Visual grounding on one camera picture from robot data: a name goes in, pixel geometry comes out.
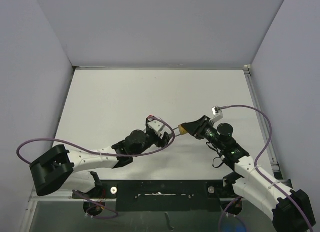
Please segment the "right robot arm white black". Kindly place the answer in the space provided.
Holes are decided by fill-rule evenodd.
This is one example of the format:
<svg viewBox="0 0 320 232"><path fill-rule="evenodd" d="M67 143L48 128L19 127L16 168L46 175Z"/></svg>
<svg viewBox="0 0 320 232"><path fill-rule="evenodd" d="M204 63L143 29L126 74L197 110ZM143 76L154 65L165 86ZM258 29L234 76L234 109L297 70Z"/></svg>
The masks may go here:
<svg viewBox="0 0 320 232"><path fill-rule="evenodd" d="M223 192L230 197L241 196L263 211L278 232L305 232L316 224L309 196L295 191L277 180L233 138L233 127L202 116L179 125L180 133L206 139L218 149L219 157L233 172L223 178Z"/></svg>

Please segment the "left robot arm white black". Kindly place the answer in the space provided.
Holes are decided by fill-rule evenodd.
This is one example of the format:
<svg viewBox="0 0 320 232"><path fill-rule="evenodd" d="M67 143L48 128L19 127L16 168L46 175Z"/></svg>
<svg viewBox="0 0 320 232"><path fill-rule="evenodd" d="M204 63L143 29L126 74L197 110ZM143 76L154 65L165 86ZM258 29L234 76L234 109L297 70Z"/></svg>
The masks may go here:
<svg viewBox="0 0 320 232"><path fill-rule="evenodd" d="M151 146L167 148L172 134L164 131L165 124L155 119L146 120L145 130L134 130L116 144L92 152L68 150L58 144L30 164L36 193L49 195L59 189L75 189L95 198L102 191L102 183L95 171L115 169L133 162Z"/></svg>

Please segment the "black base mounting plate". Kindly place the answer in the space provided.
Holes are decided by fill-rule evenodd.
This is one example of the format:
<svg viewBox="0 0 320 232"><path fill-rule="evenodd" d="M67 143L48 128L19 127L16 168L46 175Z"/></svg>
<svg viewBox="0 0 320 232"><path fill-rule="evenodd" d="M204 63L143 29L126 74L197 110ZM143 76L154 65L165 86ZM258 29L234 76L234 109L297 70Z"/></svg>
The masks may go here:
<svg viewBox="0 0 320 232"><path fill-rule="evenodd" d="M87 193L73 193L74 199L104 198L115 203L118 212L219 212L237 197L218 180L102 180Z"/></svg>

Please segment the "aluminium frame rail right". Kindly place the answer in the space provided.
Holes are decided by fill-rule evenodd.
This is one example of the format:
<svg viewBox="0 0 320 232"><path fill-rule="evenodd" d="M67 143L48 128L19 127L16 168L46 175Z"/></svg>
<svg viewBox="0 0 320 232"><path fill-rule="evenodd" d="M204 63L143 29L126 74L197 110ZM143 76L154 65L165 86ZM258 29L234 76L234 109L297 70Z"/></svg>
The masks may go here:
<svg viewBox="0 0 320 232"><path fill-rule="evenodd" d="M253 101L253 106L254 108L256 108L256 114L257 114L257 118L259 121L259 125L263 134L263 138L264 141L266 143L267 148L265 149L268 153L269 159L270 159L270 163L272 166L272 171L274 176L280 181L281 179L283 179L283 174L281 171L281 167L279 164L279 160L277 158L274 146L272 144L272 134L273 134L273 130L271 128L271 122L270 119L267 118L267 116L263 113L262 107L260 105L260 102L257 98L257 92L255 90L255 87L253 85L253 80L252 80L252 74L251 74L251 65L245 65L243 68L244 74L245 74L245 78L246 78L246 82L251 94L251 98Z"/></svg>

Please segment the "small brass padlock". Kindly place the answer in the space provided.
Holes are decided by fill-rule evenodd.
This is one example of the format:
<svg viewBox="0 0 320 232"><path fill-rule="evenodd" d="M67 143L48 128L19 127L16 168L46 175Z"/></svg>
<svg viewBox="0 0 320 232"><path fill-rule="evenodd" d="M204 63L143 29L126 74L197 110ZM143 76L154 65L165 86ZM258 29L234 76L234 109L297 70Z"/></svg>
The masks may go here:
<svg viewBox="0 0 320 232"><path fill-rule="evenodd" d="M177 127L175 127L173 129L173 132L176 137L188 134L188 131L182 125L178 125Z"/></svg>

